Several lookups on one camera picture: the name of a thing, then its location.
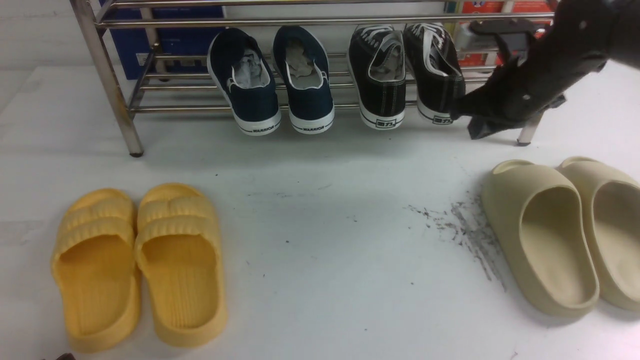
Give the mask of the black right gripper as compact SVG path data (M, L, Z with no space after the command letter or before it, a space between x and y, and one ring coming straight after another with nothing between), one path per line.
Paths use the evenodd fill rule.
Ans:
M561 0L544 36L508 61L498 79L455 98L450 118L470 116L473 141L520 129L576 82L603 68L615 20L614 0Z

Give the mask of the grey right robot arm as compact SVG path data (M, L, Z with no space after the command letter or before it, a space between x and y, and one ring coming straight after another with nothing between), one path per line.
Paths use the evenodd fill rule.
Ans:
M469 116L473 140L522 129L565 101L565 92L609 60L640 66L637 0L562 0L544 34L526 18L473 22L471 30L494 38L502 57L487 82L458 98L453 118Z

